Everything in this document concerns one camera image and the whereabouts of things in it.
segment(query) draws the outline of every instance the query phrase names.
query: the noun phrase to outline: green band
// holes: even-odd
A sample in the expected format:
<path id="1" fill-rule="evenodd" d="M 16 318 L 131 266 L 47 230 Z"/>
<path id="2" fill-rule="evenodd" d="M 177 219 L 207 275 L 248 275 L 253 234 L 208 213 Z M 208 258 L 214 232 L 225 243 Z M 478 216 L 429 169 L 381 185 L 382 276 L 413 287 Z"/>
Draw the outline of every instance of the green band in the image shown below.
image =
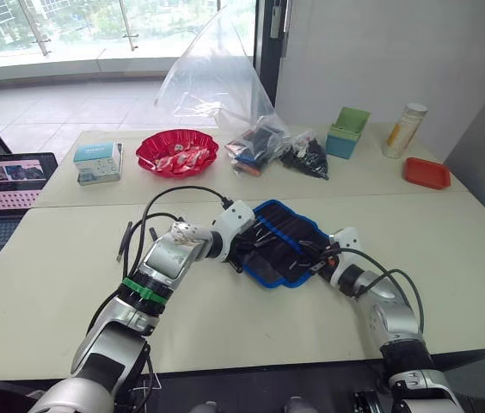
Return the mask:
<path id="1" fill-rule="evenodd" d="M 149 288 L 140 286 L 137 282 L 132 281 L 129 278 L 125 278 L 124 280 L 122 280 L 122 284 L 138 293 L 142 299 L 150 299 L 151 301 L 155 301 L 156 303 L 162 305 L 165 305 L 166 301 L 168 301 L 164 297 L 153 293 L 153 291 Z"/>

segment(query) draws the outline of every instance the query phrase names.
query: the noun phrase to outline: blue and white box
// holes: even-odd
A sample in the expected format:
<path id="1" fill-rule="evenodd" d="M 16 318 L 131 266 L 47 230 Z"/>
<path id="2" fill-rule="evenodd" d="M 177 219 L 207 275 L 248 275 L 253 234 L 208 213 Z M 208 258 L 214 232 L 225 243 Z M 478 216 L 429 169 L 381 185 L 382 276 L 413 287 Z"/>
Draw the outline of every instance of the blue and white box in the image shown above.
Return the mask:
<path id="1" fill-rule="evenodd" d="M 122 166 L 122 145 L 114 142 L 80 145 L 74 155 L 74 164 L 78 168 L 80 185 L 118 181 Z"/>

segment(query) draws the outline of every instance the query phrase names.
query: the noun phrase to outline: teal container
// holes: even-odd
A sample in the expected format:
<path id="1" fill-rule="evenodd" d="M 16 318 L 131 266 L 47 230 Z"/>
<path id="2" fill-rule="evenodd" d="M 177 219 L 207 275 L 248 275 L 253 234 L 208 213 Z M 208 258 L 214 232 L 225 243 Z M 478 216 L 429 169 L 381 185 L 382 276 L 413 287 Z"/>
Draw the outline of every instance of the teal container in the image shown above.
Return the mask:
<path id="1" fill-rule="evenodd" d="M 365 110 L 342 108 L 336 123 L 328 130 L 326 150 L 329 155 L 349 159 L 371 114 Z"/>

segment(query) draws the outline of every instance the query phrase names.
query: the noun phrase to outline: tiled floor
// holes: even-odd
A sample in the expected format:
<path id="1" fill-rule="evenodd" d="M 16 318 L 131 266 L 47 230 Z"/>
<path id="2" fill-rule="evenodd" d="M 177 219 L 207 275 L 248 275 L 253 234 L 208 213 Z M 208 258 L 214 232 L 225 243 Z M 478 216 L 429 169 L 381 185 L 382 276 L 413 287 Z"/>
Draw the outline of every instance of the tiled floor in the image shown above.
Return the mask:
<path id="1" fill-rule="evenodd" d="M 81 131 L 214 127 L 153 106 L 162 79 L 0 88 L 0 135 L 13 152 L 52 151 L 60 161 Z"/>

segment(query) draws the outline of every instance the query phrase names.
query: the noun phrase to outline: blue tool roll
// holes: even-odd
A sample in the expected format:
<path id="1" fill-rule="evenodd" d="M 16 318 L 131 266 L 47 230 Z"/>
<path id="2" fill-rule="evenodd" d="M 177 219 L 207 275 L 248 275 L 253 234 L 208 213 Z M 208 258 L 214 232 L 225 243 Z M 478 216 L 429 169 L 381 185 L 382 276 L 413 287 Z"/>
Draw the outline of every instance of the blue tool roll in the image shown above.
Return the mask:
<path id="1" fill-rule="evenodd" d="M 328 235 L 312 220 L 298 215 L 278 200 L 269 200 L 255 210 L 255 225 L 237 239 L 233 253 L 244 271 L 267 288 L 294 288 L 304 284 L 317 264 L 299 242 L 328 247 Z"/>

